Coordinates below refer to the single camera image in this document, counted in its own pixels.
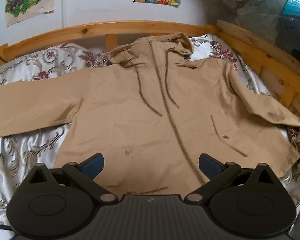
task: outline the bed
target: bed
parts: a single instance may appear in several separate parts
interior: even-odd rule
[[[275,97],[300,117],[300,63],[287,53],[225,22],[203,27],[154,21],[125,21],[80,25],[41,34],[0,47],[0,86],[16,81],[54,78],[85,67],[107,67],[107,51],[132,42],[135,33],[155,36],[184,32],[194,46],[189,60],[217,57],[231,62],[242,82],[255,93]],[[131,34],[125,38],[121,33]],[[105,35],[105,51],[84,48],[85,38]],[[23,178],[36,163],[53,167],[71,124],[0,138],[0,225],[9,225],[5,209]],[[278,127],[300,151],[300,130]],[[300,212],[300,160],[281,182]],[[0,239],[12,232],[0,230]]]

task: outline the wooden bed rail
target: wooden bed rail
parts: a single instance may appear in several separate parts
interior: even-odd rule
[[[119,33],[148,33],[149,36],[155,36],[176,32],[183,32],[189,36],[200,36],[206,33],[218,35],[233,49],[240,52],[242,58],[258,75],[267,69],[278,77],[278,82],[284,86],[283,92],[279,95],[279,100],[284,106],[289,107],[296,99],[300,105],[300,63],[275,45],[237,25],[222,21],[219,21],[217,26],[204,25],[203,27],[161,21],[120,21],[78,25],[40,34],[11,46],[4,44],[0,46],[0,57],[10,61],[31,51],[98,35],[105,35],[106,51],[110,51],[117,46]]]
[[[36,49],[48,48],[65,41],[98,35],[106,36],[106,50],[110,51],[117,46],[117,34],[119,33],[149,33],[150,36],[153,36],[176,32],[183,32],[191,36],[200,36],[205,33],[217,34],[218,28],[211,25],[200,27],[160,21],[120,21],[84,24],[43,33],[11,46],[4,44],[0,46],[0,56],[6,61],[10,61]]]

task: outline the teal object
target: teal object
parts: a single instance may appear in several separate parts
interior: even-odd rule
[[[282,14],[284,16],[300,16],[300,0],[287,0]]]

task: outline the snap button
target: snap button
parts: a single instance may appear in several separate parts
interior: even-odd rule
[[[124,152],[124,154],[125,154],[125,155],[130,155],[130,154],[131,154],[131,150],[129,150],[129,149],[126,150],[126,151]]]

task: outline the jacket pocket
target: jacket pocket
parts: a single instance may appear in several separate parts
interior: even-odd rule
[[[219,140],[242,157],[251,156],[256,146],[237,125],[224,114],[211,115],[213,128]]]

